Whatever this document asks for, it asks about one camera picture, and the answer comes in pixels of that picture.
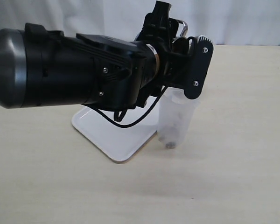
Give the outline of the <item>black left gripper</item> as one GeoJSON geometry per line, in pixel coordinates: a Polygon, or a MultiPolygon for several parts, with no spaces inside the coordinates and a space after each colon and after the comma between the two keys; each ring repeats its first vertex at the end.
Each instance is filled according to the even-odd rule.
{"type": "Polygon", "coordinates": [[[169,17],[172,5],[156,1],[152,12],[145,16],[141,39],[148,40],[157,51],[158,72],[155,78],[139,90],[137,99],[161,95],[162,87],[183,90],[188,99],[202,93],[214,46],[204,35],[176,37],[179,22],[169,17]],[[163,40],[173,40],[171,46],[163,40]]]}

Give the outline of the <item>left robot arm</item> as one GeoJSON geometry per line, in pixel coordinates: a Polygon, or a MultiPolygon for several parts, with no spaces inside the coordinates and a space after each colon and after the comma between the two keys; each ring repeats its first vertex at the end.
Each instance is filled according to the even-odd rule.
{"type": "Polygon", "coordinates": [[[0,30],[0,105],[85,105],[120,112],[144,107],[163,86],[200,96],[214,46],[204,36],[177,36],[181,21],[157,1],[131,41],[47,30],[0,30]]]}

